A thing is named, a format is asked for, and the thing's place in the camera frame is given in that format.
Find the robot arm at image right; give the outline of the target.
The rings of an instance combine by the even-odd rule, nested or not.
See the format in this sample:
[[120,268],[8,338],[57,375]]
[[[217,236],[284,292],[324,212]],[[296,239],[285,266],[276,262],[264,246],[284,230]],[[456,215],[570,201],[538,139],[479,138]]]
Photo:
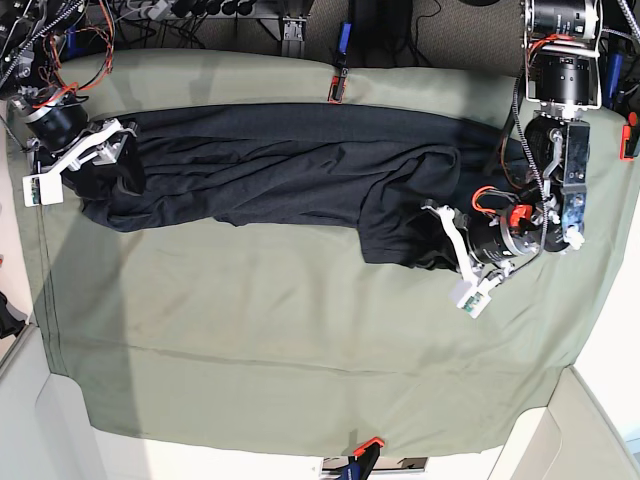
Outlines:
[[406,266],[446,269],[468,294],[484,294],[545,253],[585,242],[591,126],[602,105],[599,1],[527,1],[521,70],[492,158],[491,179],[423,200],[407,222]]

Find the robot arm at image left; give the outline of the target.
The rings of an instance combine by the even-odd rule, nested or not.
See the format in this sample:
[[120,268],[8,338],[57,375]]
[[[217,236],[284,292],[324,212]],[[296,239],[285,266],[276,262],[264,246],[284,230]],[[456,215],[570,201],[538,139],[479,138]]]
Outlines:
[[[107,2],[97,5],[101,25],[88,20],[87,1],[1,4],[1,99],[31,132],[17,143],[31,168],[22,180],[28,207],[59,204],[65,189],[88,200],[106,198],[113,188],[132,196],[145,190],[137,124],[93,121],[84,108],[89,90],[113,69],[115,19]],[[84,32],[103,41],[104,60],[90,80],[66,82],[61,55]]]

